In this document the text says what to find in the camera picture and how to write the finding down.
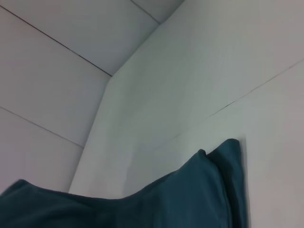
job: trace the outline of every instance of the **teal cloth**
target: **teal cloth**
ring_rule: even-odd
[[[247,228],[239,142],[199,150],[180,169],[123,199],[99,199],[19,180],[0,196],[1,228]]]

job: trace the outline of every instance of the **teal fabric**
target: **teal fabric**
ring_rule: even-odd
[[[239,142],[199,150],[134,195],[98,199],[19,180],[0,196],[1,228],[246,228]]]

